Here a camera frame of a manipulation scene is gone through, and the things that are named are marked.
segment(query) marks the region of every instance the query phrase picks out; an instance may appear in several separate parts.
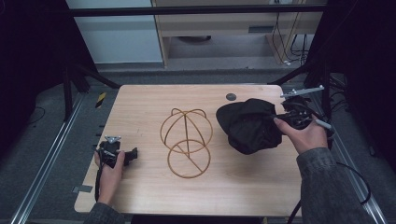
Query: copper wire frame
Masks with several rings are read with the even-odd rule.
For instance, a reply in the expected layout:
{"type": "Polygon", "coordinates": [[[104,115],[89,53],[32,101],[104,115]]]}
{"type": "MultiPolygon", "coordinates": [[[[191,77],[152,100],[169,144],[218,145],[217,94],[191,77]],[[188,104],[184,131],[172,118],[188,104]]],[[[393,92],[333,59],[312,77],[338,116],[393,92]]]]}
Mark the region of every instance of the copper wire frame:
{"type": "Polygon", "coordinates": [[[210,161],[211,161],[210,151],[209,151],[209,149],[207,148],[207,145],[208,145],[209,142],[212,140],[212,136],[213,136],[213,126],[212,126],[212,123],[210,122],[210,120],[206,117],[206,113],[205,113],[204,110],[202,110],[202,109],[193,109],[193,110],[189,110],[189,111],[182,111],[182,110],[177,109],[177,108],[172,109],[172,111],[171,111],[171,116],[169,116],[169,117],[163,122],[163,125],[161,126],[160,134],[161,134],[161,140],[163,141],[163,144],[169,149],[169,153],[168,153],[168,156],[167,156],[167,162],[168,162],[169,169],[172,171],[172,173],[174,173],[175,175],[180,176],[180,177],[182,177],[182,178],[195,178],[195,177],[197,177],[197,176],[199,176],[199,175],[202,175],[202,174],[207,170],[207,168],[209,167],[210,161]],[[207,140],[207,142],[205,141],[205,139],[204,139],[204,137],[203,137],[201,131],[198,129],[197,125],[196,125],[196,124],[194,123],[194,121],[192,121],[192,119],[188,116],[190,113],[193,113],[193,114],[197,114],[197,115],[199,115],[199,116],[202,116],[202,117],[203,117],[204,119],[206,119],[206,121],[209,123],[209,125],[210,125],[210,137],[209,137],[209,139],[207,140]],[[167,131],[166,134],[165,134],[165,137],[163,137],[163,126],[164,126],[164,124],[166,123],[166,121],[168,121],[170,118],[172,118],[173,116],[176,116],[176,115],[180,115],[180,116],[170,125],[168,131],[167,131]],[[167,137],[168,137],[169,133],[171,132],[172,128],[175,126],[175,124],[176,124],[179,120],[181,120],[181,119],[184,119],[184,128],[185,128],[185,133],[186,133],[186,139],[181,140],[181,141],[175,143],[175,144],[172,145],[172,146],[168,146],[167,143],[166,143],[167,137]],[[187,121],[188,121],[188,120],[189,120],[190,123],[194,126],[194,128],[195,128],[195,130],[198,132],[198,134],[200,135],[201,141],[198,141],[198,140],[190,139],[190,138],[189,138],[189,131],[188,131],[188,128],[187,128],[187,121]],[[184,143],[184,142],[187,143],[187,151],[183,150],[183,149],[180,147],[180,144],[182,144],[182,143],[184,143]],[[198,149],[195,149],[195,150],[191,151],[191,150],[190,150],[190,142],[199,143],[199,144],[202,145],[202,147],[199,147],[198,149]],[[203,148],[206,150],[206,152],[207,152],[207,154],[208,154],[208,162],[207,162],[206,167],[205,167],[204,169],[201,169],[201,168],[195,163],[195,161],[190,157],[190,154],[195,153],[195,152],[197,152],[197,151],[200,151],[200,150],[202,150],[203,148]],[[179,174],[177,171],[175,171],[175,169],[172,167],[172,164],[171,164],[171,162],[170,162],[170,158],[171,158],[172,152],[184,154],[184,155],[190,160],[190,162],[200,171],[200,173],[197,174],[197,175],[181,175],[181,174],[179,174]]]}

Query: hand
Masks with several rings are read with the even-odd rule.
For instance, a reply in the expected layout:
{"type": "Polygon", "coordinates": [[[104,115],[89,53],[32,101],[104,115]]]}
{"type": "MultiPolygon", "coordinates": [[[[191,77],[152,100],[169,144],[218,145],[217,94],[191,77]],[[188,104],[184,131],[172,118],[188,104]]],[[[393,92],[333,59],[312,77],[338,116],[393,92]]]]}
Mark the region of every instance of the hand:
{"type": "Polygon", "coordinates": [[[293,129],[282,119],[274,118],[274,123],[282,133],[288,136],[299,154],[316,147],[328,147],[325,130],[314,121],[303,130],[293,129]]]}
{"type": "MultiPolygon", "coordinates": [[[[96,165],[99,166],[100,158],[97,152],[95,152],[94,157],[96,165]]],[[[110,166],[104,164],[102,175],[100,177],[100,193],[98,198],[99,203],[111,205],[113,197],[116,194],[116,190],[119,187],[121,181],[124,160],[125,152],[120,151],[117,157],[116,165],[113,169],[110,166]]]]}

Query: tabletop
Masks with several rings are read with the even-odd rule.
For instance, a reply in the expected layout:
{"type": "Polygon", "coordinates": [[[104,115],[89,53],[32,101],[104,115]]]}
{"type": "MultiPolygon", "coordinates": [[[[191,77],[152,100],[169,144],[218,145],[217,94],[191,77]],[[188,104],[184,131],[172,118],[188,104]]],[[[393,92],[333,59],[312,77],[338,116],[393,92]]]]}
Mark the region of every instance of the tabletop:
{"type": "MultiPolygon", "coordinates": [[[[276,148],[243,155],[228,144],[216,111],[263,99],[284,113],[274,85],[124,85],[103,136],[119,135],[120,149],[138,149],[125,167],[114,208],[128,214],[289,216],[300,199],[297,152],[288,137],[276,148]],[[227,95],[234,94],[230,101],[227,95]]],[[[93,186],[92,160],[83,185],[93,186]]],[[[92,192],[75,209],[91,211],[92,192]]]]}

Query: person's left hand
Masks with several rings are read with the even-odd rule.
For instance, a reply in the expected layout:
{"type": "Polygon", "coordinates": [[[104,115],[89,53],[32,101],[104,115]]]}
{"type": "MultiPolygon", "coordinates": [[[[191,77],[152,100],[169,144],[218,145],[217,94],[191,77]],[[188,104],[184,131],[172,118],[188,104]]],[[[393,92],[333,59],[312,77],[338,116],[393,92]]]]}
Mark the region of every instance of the person's left hand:
{"type": "MultiPolygon", "coordinates": [[[[100,165],[100,158],[97,152],[94,154],[96,165],[100,165]]],[[[122,170],[123,170],[123,162],[125,160],[125,152],[120,151],[117,162],[114,168],[112,169],[110,166],[104,164],[102,175],[100,177],[100,188],[99,188],[99,203],[105,203],[107,205],[111,205],[113,201],[113,197],[116,194],[117,188],[119,187],[121,178],[122,178],[122,170]]]]}

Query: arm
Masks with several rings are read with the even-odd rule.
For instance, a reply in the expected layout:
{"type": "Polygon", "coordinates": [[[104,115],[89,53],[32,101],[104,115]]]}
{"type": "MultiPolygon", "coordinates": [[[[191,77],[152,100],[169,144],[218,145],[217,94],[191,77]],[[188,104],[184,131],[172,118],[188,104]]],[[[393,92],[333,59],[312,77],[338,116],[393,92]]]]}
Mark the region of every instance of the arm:
{"type": "Polygon", "coordinates": [[[375,223],[348,185],[327,146],[326,133],[312,122],[304,130],[275,119],[300,154],[297,163],[303,179],[301,205],[304,223],[375,223]]]}
{"type": "MultiPolygon", "coordinates": [[[[114,169],[111,169],[111,167],[106,164],[104,165],[100,178],[100,195],[98,202],[93,206],[84,224],[125,223],[123,215],[110,207],[121,181],[124,159],[125,152],[121,151],[117,157],[114,169]]],[[[95,162],[97,165],[100,165],[99,157],[96,152],[95,162]]]]}

